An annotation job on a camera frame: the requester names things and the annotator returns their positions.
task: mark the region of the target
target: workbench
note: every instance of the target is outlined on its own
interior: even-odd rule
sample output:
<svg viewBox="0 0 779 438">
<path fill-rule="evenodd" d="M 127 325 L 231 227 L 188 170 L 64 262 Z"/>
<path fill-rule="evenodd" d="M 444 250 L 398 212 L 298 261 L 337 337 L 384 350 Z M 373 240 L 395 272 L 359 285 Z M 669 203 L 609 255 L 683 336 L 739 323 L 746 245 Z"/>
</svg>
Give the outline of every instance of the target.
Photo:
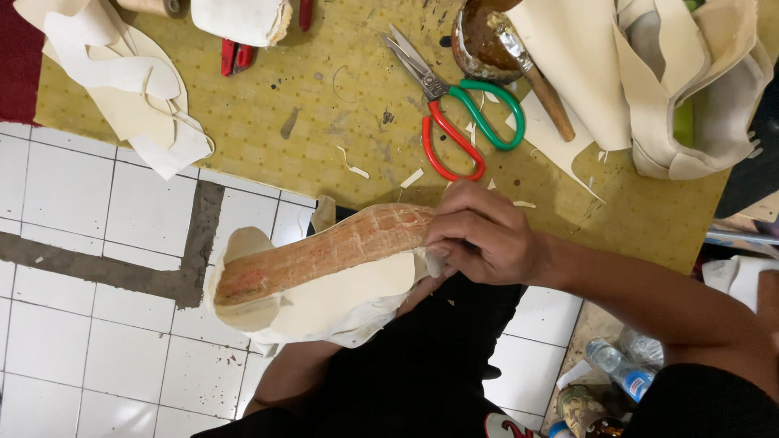
<svg viewBox="0 0 779 438">
<path fill-rule="evenodd" d="M 297 13 L 278 47 L 260 49 L 254 66 L 231 78 L 220 75 L 221 39 L 192 25 L 190 18 L 122 12 L 123 19 L 155 40 L 171 57 L 189 93 L 189 114 L 216 142 L 216 153 L 196 163 L 240 178 L 304 196 L 332 196 L 344 207 L 375 203 L 435 205 L 447 181 L 428 163 L 421 145 L 421 118 L 428 109 L 419 85 L 388 49 L 379 32 L 393 23 L 433 70 L 456 83 L 463 77 L 450 48 L 439 43 L 451 34 L 461 0 L 324 0 L 315 5 L 309 32 L 298 29 Z M 779 5 L 760 0 L 760 36 L 772 59 L 779 53 Z M 507 87 L 519 101 L 530 91 L 520 79 Z M 480 94 L 472 94 L 481 103 Z M 452 97 L 442 109 L 464 131 L 471 121 Z M 504 104 L 487 101 L 483 113 L 498 134 L 511 138 L 503 122 Z M 285 123 L 296 115 L 288 139 Z M 35 122 L 128 147 L 118 142 L 86 91 L 44 57 Z M 461 174 L 471 159 L 434 125 L 432 138 L 442 162 Z M 370 179 L 348 171 L 348 164 Z M 523 141 L 503 152 L 477 134 L 476 146 L 487 171 L 511 200 L 535 204 L 524 209 L 537 230 L 590 246 L 635 256 L 687 274 L 693 266 L 714 208 L 728 177 L 722 171 L 694 181 L 640 177 L 632 151 L 608 154 L 599 163 L 595 143 L 581 153 L 573 170 L 605 202 L 594 199 L 533 145 Z M 411 187 L 400 183 L 421 168 Z M 618 333 L 618 322 L 586 303 L 571 340 L 563 372 L 576 364 L 594 336 Z M 547 415 L 547 422 L 552 415 Z"/>
</svg>

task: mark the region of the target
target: scissors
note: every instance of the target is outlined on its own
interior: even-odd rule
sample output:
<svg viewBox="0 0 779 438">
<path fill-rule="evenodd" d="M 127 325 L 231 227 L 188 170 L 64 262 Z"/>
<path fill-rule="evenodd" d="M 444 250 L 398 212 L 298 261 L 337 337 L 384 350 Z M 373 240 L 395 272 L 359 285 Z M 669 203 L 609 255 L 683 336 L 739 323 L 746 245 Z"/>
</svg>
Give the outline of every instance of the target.
<svg viewBox="0 0 779 438">
<path fill-rule="evenodd" d="M 486 170 L 484 158 L 482 158 L 478 150 L 476 150 L 476 148 L 473 147 L 471 143 L 465 139 L 465 137 L 457 132 L 457 129 L 455 129 L 449 123 L 449 121 L 443 117 L 443 114 L 441 114 L 441 110 L 439 108 L 439 100 L 441 97 L 443 97 L 444 94 L 452 95 L 460 100 L 460 102 L 465 105 L 466 109 L 471 114 L 471 117 L 476 122 L 476 126 L 478 126 L 487 137 L 487 140 L 489 140 L 489 142 L 492 143 L 494 147 L 500 150 L 512 150 L 518 144 L 520 144 L 520 142 L 522 142 L 522 138 L 525 135 L 525 117 L 522 113 L 522 107 L 520 107 L 519 102 L 517 102 L 516 99 L 514 99 L 514 96 L 512 96 L 508 91 L 496 85 L 492 85 L 491 83 L 481 82 L 478 80 L 462 79 L 460 81 L 460 87 L 449 85 L 435 75 L 435 73 L 428 67 L 427 62 L 425 62 L 425 60 L 422 59 L 417 51 L 414 50 L 408 40 L 406 40 L 406 38 L 404 38 L 397 29 L 395 29 L 395 26 L 390 24 L 389 28 L 392 30 L 392 33 L 395 36 L 395 41 L 393 41 L 387 34 L 381 34 L 382 39 L 389 46 L 389 48 L 392 49 L 395 56 L 397 56 L 400 62 L 403 63 L 414 79 L 419 82 L 419 85 L 422 86 L 422 89 L 425 91 L 425 96 L 428 98 L 428 108 L 430 108 L 430 113 L 435 120 L 435 123 L 437 123 L 438 126 L 444 130 L 444 132 L 449 134 L 449 136 L 452 137 L 454 141 L 460 145 L 460 147 L 463 148 L 463 150 L 465 150 L 465 152 L 467 152 L 471 158 L 474 159 L 476 162 L 476 172 L 465 178 L 470 179 L 471 181 L 477 181 L 482 177 Z M 463 89 L 488 91 L 509 105 L 511 112 L 514 114 L 514 118 L 516 119 L 516 133 L 514 134 L 513 140 L 508 143 L 504 143 L 500 138 L 498 138 L 498 136 L 495 134 L 495 131 L 492 130 L 490 125 L 481 115 L 479 108 L 471 100 L 471 97 L 468 96 L 468 93 L 463 91 Z M 435 157 L 435 153 L 433 152 L 433 148 L 430 143 L 430 131 L 430 116 L 426 115 L 422 118 L 422 145 L 425 147 L 425 155 L 428 156 L 430 164 L 442 177 L 450 181 L 463 178 L 462 176 L 455 175 L 452 172 L 446 170 L 446 168 L 444 168 L 441 163 L 439 163 L 438 158 Z"/>
</svg>

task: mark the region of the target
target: floor tile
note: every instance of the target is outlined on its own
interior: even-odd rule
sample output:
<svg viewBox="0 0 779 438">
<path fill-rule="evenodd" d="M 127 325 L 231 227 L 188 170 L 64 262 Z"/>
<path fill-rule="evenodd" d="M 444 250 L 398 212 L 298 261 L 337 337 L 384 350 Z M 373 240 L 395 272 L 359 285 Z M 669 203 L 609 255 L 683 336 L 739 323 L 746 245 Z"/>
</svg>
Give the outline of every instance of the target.
<svg viewBox="0 0 779 438">
<path fill-rule="evenodd" d="M 567 348 L 581 306 L 574 295 L 530 286 L 503 333 Z"/>
<path fill-rule="evenodd" d="M 139 166 L 143 166 L 145 168 L 150 168 L 150 166 L 141 158 L 140 155 L 138 155 L 137 152 L 135 152 L 132 149 L 127 149 L 125 147 L 117 148 L 116 159 L 119 161 L 124 161 L 125 163 L 132 163 L 132 164 L 137 164 Z M 180 171 L 176 175 L 188 176 L 190 178 L 197 179 L 199 171 L 200 169 L 196 168 L 195 166 L 187 166 L 183 168 L 182 171 Z"/>
<path fill-rule="evenodd" d="M 100 256 L 103 251 L 102 238 L 77 235 L 35 224 L 22 224 L 22 238 L 91 256 Z"/>
<path fill-rule="evenodd" d="M 307 196 L 298 195 L 297 193 L 288 192 L 286 190 L 281 191 L 281 200 L 291 203 L 299 203 L 300 205 L 305 205 L 306 207 L 316 208 L 316 200 L 313 200 Z"/>
<path fill-rule="evenodd" d="M 160 404 L 232 419 L 245 364 L 246 351 L 173 336 Z"/>
<path fill-rule="evenodd" d="M 78 438 L 153 438 L 157 405 L 84 390 Z"/>
<path fill-rule="evenodd" d="M 154 270 L 179 270 L 182 267 L 181 257 L 109 241 L 103 245 L 103 256 Z"/>
<path fill-rule="evenodd" d="M 313 208 L 281 201 L 270 241 L 277 248 L 305 238 Z"/>
<path fill-rule="evenodd" d="M 22 220 L 103 238 L 114 162 L 30 144 Z"/>
<path fill-rule="evenodd" d="M 170 333 L 176 301 L 98 284 L 92 316 L 115 323 Z"/>
<path fill-rule="evenodd" d="M 0 370 L 5 364 L 5 342 L 8 340 L 8 319 L 11 316 L 11 300 L 0 298 Z"/>
<path fill-rule="evenodd" d="M 30 141 L 0 135 L 0 217 L 20 221 Z"/>
<path fill-rule="evenodd" d="M 543 415 L 565 355 L 562 347 L 503 334 L 489 359 L 502 375 L 482 382 L 485 397 L 507 409 Z"/>
<path fill-rule="evenodd" d="M 117 161 L 105 239 L 183 256 L 197 181 Z"/>
<path fill-rule="evenodd" d="M 200 179 L 203 181 L 211 181 L 217 184 L 224 185 L 225 187 L 231 187 L 233 189 L 245 190 L 246 192 L 257 193 L 258 195 L 270 196 L 272 198 L 279 198 L 281 190 L 275 189 L 269 185 L 259 184 L 258 182 L 247 181 L 245 179 L 236 178 L 234 176 L 221 174 L 219 172 L 210 171 L 207 169 L 200 169 Z"/>
<path fill-rule="evenodd" d="M 79 421 L 79 388 L 5 375 L 0 436 L 73 438 Z"/>
<path fill-rule="evenodd" d="M 217 263 L 217 258 L 227 246 L 230 235 L 239 228 L 257 227 L 270 236 L 278 205 L 278 200 L 265 196 L 225 189 L 222 209 L 219 213 L 219 226 L 213 238 L 213 249 L 208 263 Z"/>
<path fill-rule="evenodd" d="M 84 388 L 136 400 L 160 400 L 170 335 L 92 321 Z"/>
<path fill-rule="evenodd" d="M 212 272 L 213 267 L 206 268 L 206 280 L 204 281 L 206 286 Z M 227 345 L 239 350 L 245 350 L 249 345 L 249 338 L 246 335 L 220 321 L 202 302 L 199 307 L 177 309 L 173 316 L 171 333 L 218 345 Z"/>
<path fill-rule="evenodd" d="M 112 144 L 77 136 L 76 134 L 60 131 L 58 129 L 45 128 L 43 126 L 40 128 L 33 128 L 33 131 L 30 134 L 30 140 L 64 147 L 70 150 L 78 150 L 79 152 L 98 155 L 100 157 L 113 159 L 116 156 L 116 146 Z"/>
<path fill-rule="evenodd" d="M 95 284 L 47 270 L 19 266 L 16 268 L 13 298 L 89 316 L 92 314 Z"/>
<path fill-rule="evenodd" d="M 204 430 L 226 425 L 230 420 L 160 406 L 154 438 L 189 438 Z"/>
<path fill-rule="evenodd" d="M 0 260 L 0 297 L 11 298 L 16 264 Z"/>
<path fill-rule="evenodd" d="M 263 377 L 265 369 L 268 368 L 272 358 L 263 358 L 261 355 L 249 353 L 246 358 L 246 371 L 244 371 L 243 383 L 241 384 L 241 395 L 238 397 L 238 410 L 235 412 L 235 418 L 243 418 L 246 405 L 254 397 L 260 378 Z"/>
<path fill-rule="evenodd" d="M 0 122 L 0 134 L 14 136 L 23 139 L 30 139 L 30 129 L 32 126 L 15 122 Z"/>
<path fill-rule="evenodd" d="M 19 235 L 22 232 L 22 223 L 0 217 L 0 232 Z"/>
<path fill-rule="evenodd" d="M 14 301 L 5 371 L 80 387 L 89 336 L 88 316 Z"/>
<path fill-rule="evenodd" d="M 541 430 L 541 425 L 544 423 L 544 417 L 541 415 L 528 414 L 527 412 L 514 411 L 513 409 L 503 409 L 506 414 L 517 420 L 519 424 L 527 427 L 530 430 L 538 432 Z"/>
</svg>

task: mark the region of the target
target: person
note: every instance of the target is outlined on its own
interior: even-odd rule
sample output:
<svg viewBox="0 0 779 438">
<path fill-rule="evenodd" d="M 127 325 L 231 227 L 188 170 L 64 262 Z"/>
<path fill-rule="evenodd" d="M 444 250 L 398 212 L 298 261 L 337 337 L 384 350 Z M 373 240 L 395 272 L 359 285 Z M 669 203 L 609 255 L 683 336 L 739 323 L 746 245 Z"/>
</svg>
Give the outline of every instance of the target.
<svg viewBox="0 0 779 438">
<path fill-rule="evenodd" d="M 287 344 L 243 418 L 194 437 L 511 436 L 485 428 L 503 411 L 481 381 L 500 374 L 488 359 L 522 284 L 580 296 L 663 344 L 665 367 L 625 438 L 779 436 L 770 337 L 730 296 L 533 231 L 505 196 L 464 179 L 444 192 L 425 244 L 446 275 L 420 281 L 372 340 Z"/>
</svg>

